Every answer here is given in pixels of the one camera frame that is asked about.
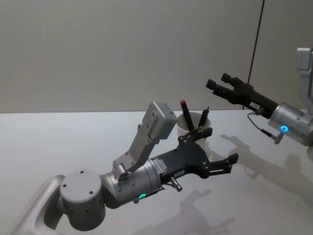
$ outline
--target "white table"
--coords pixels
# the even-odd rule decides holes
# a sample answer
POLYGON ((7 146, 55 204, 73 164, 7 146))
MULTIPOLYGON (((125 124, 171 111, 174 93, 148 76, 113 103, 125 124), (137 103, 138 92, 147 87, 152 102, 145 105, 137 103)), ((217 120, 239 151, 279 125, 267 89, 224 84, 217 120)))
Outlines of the white table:
MULTIPOLYGON (((214 159, 238 152, 230 175, 179 179, 183 191, 165 191, 116 210, 89 232, 71 228, 64 216, 57 230, 66 235, 311 235, 313 162, 299 143, 279 145, 256 130, 249 111, 211 111, 214 159)), ((125 152, 144 112, 0 115, 0 234, 7 231, 47 177, 88 168, 99 174, 125 152)), ((277 134, 262 117, 263 128, 277 134)), ((177 145, 176 128, 151 157, 177 145)))

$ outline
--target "cable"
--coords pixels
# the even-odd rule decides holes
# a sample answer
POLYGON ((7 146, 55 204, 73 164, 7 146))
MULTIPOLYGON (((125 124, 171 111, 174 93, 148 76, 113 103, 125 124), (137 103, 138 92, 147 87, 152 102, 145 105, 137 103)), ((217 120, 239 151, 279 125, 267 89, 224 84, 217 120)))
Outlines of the cable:
POLYGON ((252 115, 252 114, 254 114, 254 112, 253 112, 253 113, 249 113, 249 114, 247 115, 248 119, 251 121, 251 123, 252 123, 256 128, 258 128, 259 130, 261 130, 261 128, 258 127, 258 126, 252 121, 252 119, 249 117, 249 115, 252 115))
POLYGON ((249 70, 249 76, 248 76, 247 84, 249 84, 250 78, 251 78, 252 66, 253 66, 253 61, 254 61, 254 56, 255 56, 255 51, 256 51, 256 45, 258 43, 258 38, 259 38, 259 32, 260 32, 260 27, 261 27, 261 21, 262 21, 262 15, 263 15, 263 10, 264 10, 264 4, 265 4, 265 0, 262 1, 261 13, 260 13, 260 18, 259 18, 258 29, 256 31, 255 43, 254 43, 254 48, 253 48, 253 54, 252 54, 252 60, 251 60, 251 65, 250 65, 250 70, 249 70))
POLYGON ((250 120, 250 122, 251 122, 258 130, 260 130, 263 134, 265 134, 265 135, 267 135, 268 137, 270 137, 270 138, 272 138, 273 140, 275 140, 275 139, 276 139, 276 136, 275 136, 275 135, 273 135, 272 133, 270 133, 270 132, 268 132, 268 131, 266 131, 266 130, 264 130, 264 129, 261 129, 260 127, 258 127, 258 126, 252 121, 252 119, 249 117, 250 115, 260 115, 260 114, 263 113, 263 111, 264 111, 264 109, 261 108, 261 109, 257 110, 256 112, 249 113, 249 114, 247 115, 247 117, 248 117, 248 119, 250 120))

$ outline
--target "white cup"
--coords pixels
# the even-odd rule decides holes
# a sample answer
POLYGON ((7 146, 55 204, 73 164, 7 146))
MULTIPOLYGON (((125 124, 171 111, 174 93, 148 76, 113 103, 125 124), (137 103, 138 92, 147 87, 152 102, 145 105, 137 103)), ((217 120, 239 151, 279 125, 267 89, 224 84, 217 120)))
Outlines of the white cup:
MULTIPOLYGON (((201 115, 202 114, 200 114, 200 113, 190 112, 190 117, 191 117, 191 120, 192 120, 195 127, 198 127, 198 123, 200 121, 201 115)), ((185 121, 183 114, 179 115, 176 123, 177 123, 178 137, 184 136, 189 132, 188 126, 187 126, 187 123, 185 121)), ((206 121, 203 125, 203 129, 208 128, 210 126, 211 126, 211 121, 209 120, 209 118, 206 118, 206 121)), ((206 149, 206 138, 197 140, 196 143, 205 151, 205 149, 206 149)))

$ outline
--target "wall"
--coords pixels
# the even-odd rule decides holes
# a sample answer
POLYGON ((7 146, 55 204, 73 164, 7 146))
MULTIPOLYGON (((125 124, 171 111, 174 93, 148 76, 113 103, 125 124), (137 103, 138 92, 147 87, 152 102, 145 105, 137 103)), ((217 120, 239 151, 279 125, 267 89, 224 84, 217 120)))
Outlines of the wall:
POLYGON ((312 0, 266 0, 250 83, 280 103, 302 107, 298 98, 298 47, 313 47, 312 0))
POLYGON ((238 109, 205 88, 247 81, 261 0, 2 0, 0 112, 238 109))

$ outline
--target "marker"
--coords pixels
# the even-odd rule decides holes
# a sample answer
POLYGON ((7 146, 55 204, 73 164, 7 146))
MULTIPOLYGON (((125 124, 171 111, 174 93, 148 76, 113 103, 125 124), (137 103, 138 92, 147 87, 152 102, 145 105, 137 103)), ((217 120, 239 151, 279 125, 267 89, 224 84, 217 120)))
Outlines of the marker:
POLYGON ((191 116, 190 116, 190 113, 189 113, 186 101, 184 99, 182 99, 180 101, 180 105, 181 105, 181 108, 182 108, 182 114, 183 114, 183 116, 185 118, 185 121, 187 123, 188 130, 191 131, 191 130, 193 130, 195 128, 195 126, 192 123, 192 119, 191 119, 191 116))
POLYGON ((201 118, 200 118, 200 121, 199 121, 199 124, 198 124, 198 128, 199 127, 201 127, 201 126, 204 126, 204 124, 205 124, 205 121, 206 121, 206 119, 207 119, 207 115, 209 114, 209 108, 210 107, 207 107, 207 109, 204 109, 203 111, 202 111, 202 115, 201 115, 201 118))

